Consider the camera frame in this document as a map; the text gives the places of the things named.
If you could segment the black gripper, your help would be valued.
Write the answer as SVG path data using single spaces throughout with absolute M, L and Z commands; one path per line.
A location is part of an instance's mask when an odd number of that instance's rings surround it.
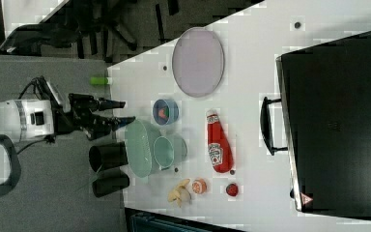
M 70 110 L 65 112 L 58 109 L 54 114 L 54 132 L 56 135 L 69 134 L 74 131 L 83 131 L 89 140 L 107 136 L 135 121 L 135 117 L 113 117 L 108 119 L 96 114 L 96 111 L 124 108 L 124 101 L 95 99 L 91 95 L 68 95 Z

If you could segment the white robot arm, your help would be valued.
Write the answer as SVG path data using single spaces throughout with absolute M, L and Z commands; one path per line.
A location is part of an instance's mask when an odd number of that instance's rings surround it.
M 104 117 L 97 114 L 97 111 L 124 108 L 124 101 L 69 94 L 69 104 L 70 110 L 65 112 L 55 99 L 0 101 L 0 135 L 6 135 L 17 143 L 83 131 L 89 140 L 95 140 L 135 120 L 134 116 Z

